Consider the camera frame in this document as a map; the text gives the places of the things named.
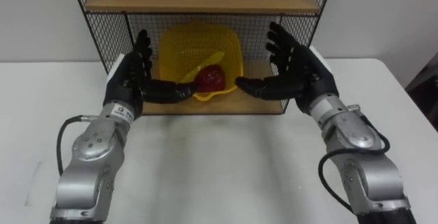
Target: label on robot wrist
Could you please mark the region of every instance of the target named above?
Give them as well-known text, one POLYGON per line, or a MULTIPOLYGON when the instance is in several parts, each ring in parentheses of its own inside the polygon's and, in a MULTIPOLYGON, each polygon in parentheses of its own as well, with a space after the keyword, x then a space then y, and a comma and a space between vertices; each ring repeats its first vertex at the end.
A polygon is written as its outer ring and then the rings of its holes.
POLYGON ((132 114, 132 112, 119 104, 114 105, 114 108, 111 111, 111 115, 124 119, 126 122, 129 123, 129 125, 131 125, 134 121, 134 115, 132 114))

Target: strawberry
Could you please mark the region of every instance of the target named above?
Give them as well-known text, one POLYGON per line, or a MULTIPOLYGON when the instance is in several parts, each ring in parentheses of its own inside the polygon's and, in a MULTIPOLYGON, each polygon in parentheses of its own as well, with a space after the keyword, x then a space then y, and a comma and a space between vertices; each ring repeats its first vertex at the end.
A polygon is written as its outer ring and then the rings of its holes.
POLYGON ((198 92, 214 92, 224 90, 227 83, 225 82, 225 72, 218 64, 209 65, 199 71, 194 78, 198 84, 198 92))

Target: black metal frame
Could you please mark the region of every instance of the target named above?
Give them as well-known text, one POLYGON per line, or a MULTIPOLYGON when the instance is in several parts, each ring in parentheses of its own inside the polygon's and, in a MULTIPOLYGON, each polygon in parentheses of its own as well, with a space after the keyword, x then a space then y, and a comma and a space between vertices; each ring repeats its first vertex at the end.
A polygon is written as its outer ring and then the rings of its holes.
MULTIPOLYGON (((327 0, 315 0, 320 6, 320 12, 317 14, 208 14, 87 11, 86 0, 77 1, 107 73, 119 53, 128 53, 132 50, 134 35, 140 29, 148 29, 152 41, 151 46, 156 48, 161 33, 169 26, 198 18, 215 23, 225 23, 232 27, 240 37, 244 58, 268 60, 264 43, 270 21, 280 23, 298 42, 310 46, 327 2, 327 0)), ((272 73, 277 75, 276 67, 273 64, 271 66, 272 73)), ((288 104, 289 100, 281 102, 283 113, 288 104)))

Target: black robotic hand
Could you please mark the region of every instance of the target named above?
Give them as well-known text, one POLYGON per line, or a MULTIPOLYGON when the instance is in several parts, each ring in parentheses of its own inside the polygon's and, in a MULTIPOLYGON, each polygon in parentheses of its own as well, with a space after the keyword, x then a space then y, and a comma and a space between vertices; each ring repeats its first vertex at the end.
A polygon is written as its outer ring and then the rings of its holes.
POLYGON ((196 84, 176 84, 151 78, 151 39, 142 30, 133 51, 117 61, 109 72, 104 104, 112 100, 132 105, 136 118, 141 115, 143 101, 151 103, 178 103, 190 98, 196 84))
POLYGON ((309 113, 310 103, 326 93, 339 95, 335 79, 312 51, 276 23, 270 24, 266 44, 270 62, 279 75, 265 79, 238 77, 236 85, 247 94, 264 100, 295 98, 300 110, 309 113))

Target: black cable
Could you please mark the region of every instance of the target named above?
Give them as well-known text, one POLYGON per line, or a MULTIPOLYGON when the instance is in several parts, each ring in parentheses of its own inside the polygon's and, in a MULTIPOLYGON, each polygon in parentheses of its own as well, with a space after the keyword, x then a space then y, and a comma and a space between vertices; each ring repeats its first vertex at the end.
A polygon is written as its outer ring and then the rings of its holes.
POLYGON ((60 172, 60 176, 64 172, 64 168, 62 167, 62 156, 61 156, 61 141, 62 141, 62 135, 64 134, 64 130, 68 125, 74 122, 81 122, 82 115, 71 117, 64 121, 64 124, 62 124, 60 132, 57 134, 57 140, 56 140, 56 160, 57 160, 57 170, 60 172))
POLYGON ((377 129, 371 124, 371 122, 368 120, 368 118, 366 116, 361 116, 361 119, 363 122, 365 122, 366 125, 369 125, 372 129, 374 129, 374 131, 377 132, 378 136, 381 138, 381 140, 383 141, 383 144, 385 145, 382 149, 379 150, 367 150, 367 149, 338 149, 335 151, 331 151, 328 152, 326 155, 324 155, 321 160, 320 163, 318 164, 318 176, 320 177, 320 181, 321 184, 323 185, 323 187, 327 190, 328 193, 330 193, 330 195, 336 199, 336 201, 338 201, 340 204, 342 204, 348 211, 350 211, 351 213, 353 213, 352 208, 350 206, 350 204, 348 204, 346 201, 344 201, 338 194, 336 194, 336 192, 328 185, 325 177, 324 177, 324 164, 326 163, 327 160, 329 160, 330 158, 332 158, 335 155, 341 155, 341 154, 345 154, 345 153, 360 153, 363 155, 383 155, 385 153, 387 153, 389 151, 389 149, 391 148, 391 145, 389 144, 388 139, 382 135, 380 132, 377 131, 377 129))

